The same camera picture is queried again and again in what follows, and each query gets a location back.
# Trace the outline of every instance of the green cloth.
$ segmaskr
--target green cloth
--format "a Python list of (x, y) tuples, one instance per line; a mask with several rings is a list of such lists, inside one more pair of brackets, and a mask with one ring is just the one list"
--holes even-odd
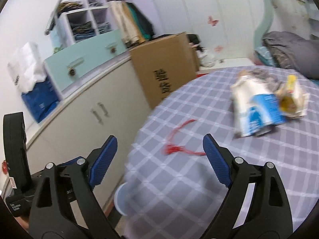
[(138, 17), (137, 17), (137, 15), (136, 15), (135, 11), (134, 11), (130, 6), (128, 6), (128, 8), (130, 9), (131, 14), (132, 14), (132, 17), (133, 17), (133, 19), (134, 19), (136, 25), (138, 26), (138, 28), (139, 28), (141, 34), (143, 35), (143, 37), (144, 37), (145, 39), (147, 39), (147, 40), (150, 40), (150, 39), (151, 39), (151, 36), (148, 35), (148, 34), (146, 34), (146, 32), (144, 31), (144, 29), (141, 27), (141, 24), (140, 24), (139, 21), (138, 21)]

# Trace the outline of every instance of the drawer knob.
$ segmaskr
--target drawer knob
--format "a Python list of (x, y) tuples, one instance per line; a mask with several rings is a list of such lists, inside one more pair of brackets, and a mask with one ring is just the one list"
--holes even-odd
[(110, 49), (113, 54), (116, 53), (116, 47), (111, 47)]
[(75, 76), (75, 74), (76, 74), (75, 68), (73, 67), (69, 68), (69, 76)]

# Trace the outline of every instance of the hanging clothes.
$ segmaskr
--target hanging clothes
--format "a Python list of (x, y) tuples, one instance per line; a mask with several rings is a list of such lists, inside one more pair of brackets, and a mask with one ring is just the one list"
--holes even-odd
[(122, 1), (111, 1), (110, 8), (113, 12), (115, 22), (122, 33), (122, 39), (125, 43), (134, 44), (139, 40), (138, 30), (134, 24), (125, 15)]
[(127, 16), (127, 18), (131, 21), (131, 23), (135, 26), (135, 29), (137, 30), (138, 32), (138, 38), (139, 38), (139, 41), (138, 43), (142, 44), (143, 42), (146, 41), (146, 39), (144, 38), (144, 36), (142, 35), (141, 31), (140, 31), (140, 28), (137, 26), (137, 23), (135, 22), (133, 16), (132, 16), (132, 13), (131, 13), (131, 10), (130, 8), (127, 6), (126, 3), (122, 3), (122, 6), (123, 6), (123, 11), (125, 13), (125, 15)]
[(135, 12), (134, 14), (136, 15), (137, 22), (138, 22), (137, 25), (141, 27), (142, 29), (141, 32), (144, 33), (144, 35), (149, 35), (150, 38), (153, 37), (155, 33), (153, 30), (152, 23), (150, 23), (150, 21), (145, 17), (145, 15), (142, 12), (140, 12), (140, 10), (133, 3), (126, 3), (126, 4), (129, 6), (129, 8), (131, 8)]
[(139, 31), (140, 31), (141, 34), (143, 35), (143, 38), (144, 38), (144, 39), (147, 39), (147, 40), (150, 40), (150, 39), (151, 39), (151, 36), (150, 36), (149, 34), (147, 34), (147, 33), (144, 31), (144, 29), (142, 28), (141, 24), (140, 24), (139, 21), (138, 21), (138, 17), (137, 17), (137, 15), (136, 15), (135, 11), (134, 11), (131, 7), (129, 7), (128, 5), (126, 5), (126, 6), (129, 8), (130, 13), (131, 13), (131, 16), (132, 16), (132, 18), (134, 19), (134, 22), (135, 22), (135, 24), (137, 25)]

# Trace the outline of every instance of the cubby shelf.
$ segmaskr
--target cubby shelf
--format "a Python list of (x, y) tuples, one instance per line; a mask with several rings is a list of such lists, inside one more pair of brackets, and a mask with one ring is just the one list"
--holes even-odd
[(64, 47), (71, 46), (76, 43), (70, 23), (83, 24), (86, 22), (92, 23), (92, 28), (96, 35), (99, 35), (98, 24), (109, 23), (110, 29), (118, 29), (111, 10), (108, 9), (109, 1), (126, 1), (126, 0), (71, 0), (82, 3), (83, 8), (62, 13), (58, 20), (58, 32), (61, 42)]

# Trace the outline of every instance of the cabinet handle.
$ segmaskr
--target cabinet handle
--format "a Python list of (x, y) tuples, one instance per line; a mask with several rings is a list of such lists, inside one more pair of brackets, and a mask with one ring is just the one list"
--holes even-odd
[(107, 111), (107, 109), (105, 108), (104, 104), (101, 103), (101, 102), (99, 102), (99, 103), (98, 103), (98, 106), (100, 106), (100, 108), (103, 110), (104, 116), (108, 117), (108, 111)]
[(77, 73), (76, 70), (75, 70), (75, 68), (76, 68), (77, 66), (83, 64), (83, 63), (84, 63), (84, 58), (83, 58), (83, 57), (80, 57), (80, 58), (74, 60), (73, 62), (71, 62), (71, 63), (67, 66), (69, 76), (71, 76), (71, 77), (72, 77), (72, 76), (75, 76), (76, 73)]
[(110, 44), (109, 46), (107, 46), (105, 48), (109, 49), (112, 54), (115, 54), (117, 52), (117, 48), (116, 47), (117, 47), (117, 43), (114, 42), (114, 43)]
[(98, 120), (98, 122), (99, 122), (100, 124), (102, 124), (102, 119), (101, 119), (101, 117), (99, 116), (99, 114), (97, 113), (97, 111), (94, 110), (94, 109), (91, 109), (91, 112), (92, 112), (93, 115), (96, 117), (96, 119)]

